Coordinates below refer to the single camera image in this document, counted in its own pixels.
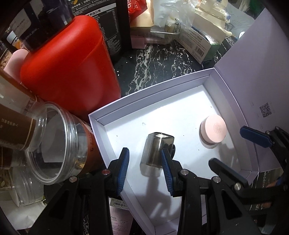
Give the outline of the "lavender open gift box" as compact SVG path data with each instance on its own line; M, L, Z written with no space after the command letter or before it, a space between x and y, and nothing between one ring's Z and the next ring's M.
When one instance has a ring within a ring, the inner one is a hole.
M208 144L200 125L221 116L225 139ZM253 182L279 166L270 150L240 136L244 125L260 131L288 130L288 37L264 9L245 34L207 70L183 75L127 95L89 116L103 160L109 164L124 147L130 159L121 196L146 234L176 234L180 198L167 191L162 170L145 176L141 166L147 136L174 136L174 158L199 177L212 178L217 158Z

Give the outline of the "black nutrition label box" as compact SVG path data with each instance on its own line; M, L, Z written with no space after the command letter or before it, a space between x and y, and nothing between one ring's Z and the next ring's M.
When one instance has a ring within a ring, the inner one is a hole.
M125 1L68 1L68 5L74 16L87 15L98 22L112 60L131 49L129 14Z

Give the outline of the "purple rectangular product box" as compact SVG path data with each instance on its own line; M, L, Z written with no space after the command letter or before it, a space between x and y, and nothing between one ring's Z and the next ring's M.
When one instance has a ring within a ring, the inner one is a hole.
M119 199L110 198L109 206L113 234L130 234L133 216L126 203Z

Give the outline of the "white barcode medicine box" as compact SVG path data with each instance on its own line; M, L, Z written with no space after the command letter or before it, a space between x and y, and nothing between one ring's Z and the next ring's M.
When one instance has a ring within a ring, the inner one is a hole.
M177 41L199 64L212 60L221 46L221 43L207 33L182 24Z

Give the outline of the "red plastic canister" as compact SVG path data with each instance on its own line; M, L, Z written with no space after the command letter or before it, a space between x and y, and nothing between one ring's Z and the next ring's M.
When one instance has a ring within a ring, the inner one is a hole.
M121 97L98 22L86 15L76 16L47 44L28 54L20 78L38 97L83 120Z

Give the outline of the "pink round compact case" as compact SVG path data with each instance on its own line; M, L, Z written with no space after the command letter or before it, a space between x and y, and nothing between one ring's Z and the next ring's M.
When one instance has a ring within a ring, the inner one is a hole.
M221 116L217 114L210 115L201 123L200 133L208 144L218 144L225 139L227 126Z

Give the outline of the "clear jar orange label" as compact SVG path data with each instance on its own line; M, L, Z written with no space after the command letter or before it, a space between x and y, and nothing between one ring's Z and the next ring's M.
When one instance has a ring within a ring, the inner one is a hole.
M39 147L26 152L34 177L44 185L60 183L103 166L89 123L47 102L47 124Z

